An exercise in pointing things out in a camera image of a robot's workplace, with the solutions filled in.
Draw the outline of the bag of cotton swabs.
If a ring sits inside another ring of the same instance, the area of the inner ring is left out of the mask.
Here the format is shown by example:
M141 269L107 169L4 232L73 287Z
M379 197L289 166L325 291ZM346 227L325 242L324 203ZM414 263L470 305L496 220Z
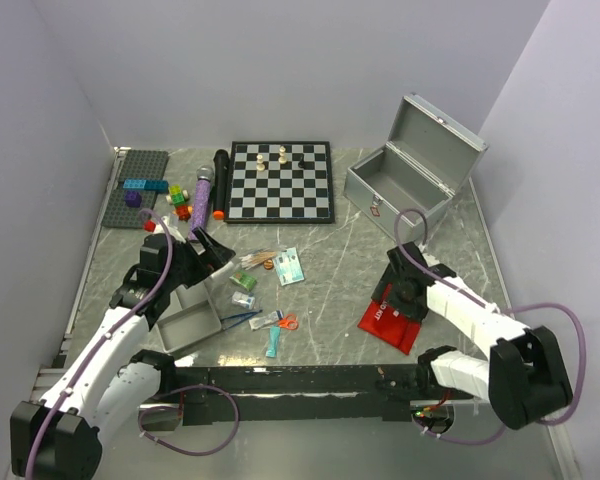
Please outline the bag of cotton swabs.
M277 254L278 251L275 249L257 249L251 251L240 257L240 268L250 270L264 264L266 261L273 260Z

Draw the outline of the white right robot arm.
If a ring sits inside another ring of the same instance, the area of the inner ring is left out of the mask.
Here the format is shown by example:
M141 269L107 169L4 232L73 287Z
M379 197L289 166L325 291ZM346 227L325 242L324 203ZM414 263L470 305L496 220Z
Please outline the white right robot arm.
M411 321L440 316L481 354L475 358L448 345L421 354L415 382L422 395L470 394L487 401L513 430L573 406L576 395L550 329L531 328L503 314L448 266L428 265L412 242L394 247L387 257L374 299Z

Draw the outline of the red first aid pouch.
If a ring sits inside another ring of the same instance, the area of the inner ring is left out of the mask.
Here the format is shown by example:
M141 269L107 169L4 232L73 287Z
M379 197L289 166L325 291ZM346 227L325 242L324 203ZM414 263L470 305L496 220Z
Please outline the red first aid pouch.
M372 301L359 321L358 328L409 355L421 324L400 314L386 301Z

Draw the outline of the green medicine box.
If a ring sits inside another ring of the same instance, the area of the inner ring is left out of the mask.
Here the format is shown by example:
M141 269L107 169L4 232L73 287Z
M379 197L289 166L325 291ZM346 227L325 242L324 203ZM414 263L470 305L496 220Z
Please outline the green medicine box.
M257 284L255 277L244 271L236 271L230 277L230 281L236 286L244 289L246 292L251 292Z

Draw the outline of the blue plastic tweezers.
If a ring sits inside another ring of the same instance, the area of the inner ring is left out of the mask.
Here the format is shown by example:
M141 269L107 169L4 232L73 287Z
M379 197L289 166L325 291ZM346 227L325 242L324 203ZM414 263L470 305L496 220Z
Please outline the blue plastic tweezers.
M245 323L248 320L253 319L254 317L258 316L261 313L262 313L261 310L253 310L253 311L242 312L239 314L233 314L233 315L221 318L220 322L221 322L222 329L229 330L231 328L237 327L238 325L241 325L242 323Z

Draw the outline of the small clear white packet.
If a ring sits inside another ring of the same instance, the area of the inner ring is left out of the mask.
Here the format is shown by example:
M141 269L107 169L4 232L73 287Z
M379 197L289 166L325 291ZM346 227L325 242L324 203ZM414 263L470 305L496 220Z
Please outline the small clear white packet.
M241 308L252 310L255 306L255 296L251 293L234 292L231 303Z

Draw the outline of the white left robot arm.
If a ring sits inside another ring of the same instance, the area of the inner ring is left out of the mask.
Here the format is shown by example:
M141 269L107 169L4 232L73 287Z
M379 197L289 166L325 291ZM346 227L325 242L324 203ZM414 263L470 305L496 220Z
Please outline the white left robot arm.
M198 229L198 244L172 227L146 236L139 260L111 297L79 357L37 401L10 418L11 469L23 479L91 479L109 437L145 400L177 390L173 358L139 349L180 287L226 272L234 250Z

